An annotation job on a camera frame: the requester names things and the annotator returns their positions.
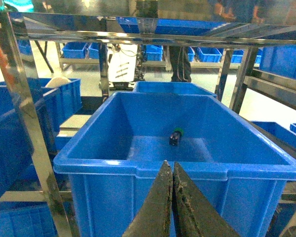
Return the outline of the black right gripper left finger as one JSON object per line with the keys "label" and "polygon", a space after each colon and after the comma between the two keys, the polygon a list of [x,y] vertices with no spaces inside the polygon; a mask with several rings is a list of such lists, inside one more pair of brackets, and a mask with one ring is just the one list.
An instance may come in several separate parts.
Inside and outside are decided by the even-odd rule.
{"label": "black right gripper left finger", "polygon": [[173,173],[164,161],[137,215],[124,237],[168,237],[170,235]]}

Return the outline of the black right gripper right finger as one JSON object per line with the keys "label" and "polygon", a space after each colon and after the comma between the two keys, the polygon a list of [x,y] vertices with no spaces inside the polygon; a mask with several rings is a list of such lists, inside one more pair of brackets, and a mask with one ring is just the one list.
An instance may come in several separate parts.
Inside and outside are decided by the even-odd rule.
{"label": "black right gripper right finger", "polygon": [[178,162],[174,163],[172,211],[178,237],[239,236]]}

